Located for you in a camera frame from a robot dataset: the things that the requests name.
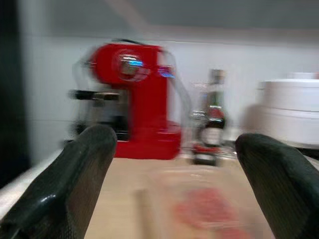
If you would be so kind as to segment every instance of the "kitchen counter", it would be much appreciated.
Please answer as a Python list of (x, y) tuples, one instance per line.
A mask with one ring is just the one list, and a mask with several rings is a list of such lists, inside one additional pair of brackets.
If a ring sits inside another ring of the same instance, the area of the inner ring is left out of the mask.
[[(0, 219), (18, 200), (32, 180), (40, 174), (61, 152), (52, 154), (46, 161), (28, 170), (0, 190)], [(157, 239), (156, 222), (148, 202), (146, 173), (152, 169), (186, 166), (188, 160), (134, 160), (114, 158), (101, 188), (85, 239)], [(252, 199), (250, 210), (254, 216), (253, 227), (259, 230), (259, 239), (271, 239), (271, 231), (254, 197), (248, 180), (237, 160), (224, 160), (222, 166), (247, 188)]]

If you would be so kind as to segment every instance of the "wooden countertop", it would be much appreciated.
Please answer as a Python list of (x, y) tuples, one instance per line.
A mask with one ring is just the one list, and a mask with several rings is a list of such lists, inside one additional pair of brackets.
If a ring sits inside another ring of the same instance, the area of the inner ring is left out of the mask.
[[(134, 160), (115, 158), (107, 172), (85, 239), (157, 239), (154, 220), (146, 201), (144, 175), (156, 168), (186, 166), (184, 158), (175, 160)], [(237, 160), (223, 163), (238, 174), (238, 180), (253, 192)], [(259, 239), (271, 239), (271, 231), (257, 201), (252, 205), (258, 215)]]

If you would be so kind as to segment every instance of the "red food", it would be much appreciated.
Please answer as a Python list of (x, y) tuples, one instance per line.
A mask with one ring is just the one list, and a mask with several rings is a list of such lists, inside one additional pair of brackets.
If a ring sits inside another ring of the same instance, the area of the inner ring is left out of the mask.
[(233, 222), (235, 213), (225, 198), (214, 188), (192, 190), (187, 198), (176, 205), (175, 211), (183, 222), (196, 228), (204, 228), (209, 223)]
[(218, 239), (251, 239), (250, 235), (238, 228), (227, 228), (217, 232)]

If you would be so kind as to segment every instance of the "red coffee machine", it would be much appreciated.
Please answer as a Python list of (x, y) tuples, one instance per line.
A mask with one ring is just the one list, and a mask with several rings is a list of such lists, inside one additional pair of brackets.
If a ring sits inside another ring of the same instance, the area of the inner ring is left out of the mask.
[(93, 75), (107, 90), (75, 95), (119, 105), (122, 113), (108, 122), (118, 136), (115, 157), (172, 159), (179, 153), (181, 127), (167, 120), (168, 82), (175, 77), (172, 67), (159, 64), (163, 53), (159, 46), (111, 43), (89, 59)]

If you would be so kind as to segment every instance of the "ceiling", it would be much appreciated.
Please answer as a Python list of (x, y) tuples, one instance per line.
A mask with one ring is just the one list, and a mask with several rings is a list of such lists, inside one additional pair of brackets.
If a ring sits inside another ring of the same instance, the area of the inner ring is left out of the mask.
[(156, 25), (319, 28), (319, 0), (127, 0)]
[(47, 6), (53, 34), (134, 32), (138, 27), (127, 17), (128, 8), (134, 19), (151, 27), (319, 29), (319, 0), (34, 1)]

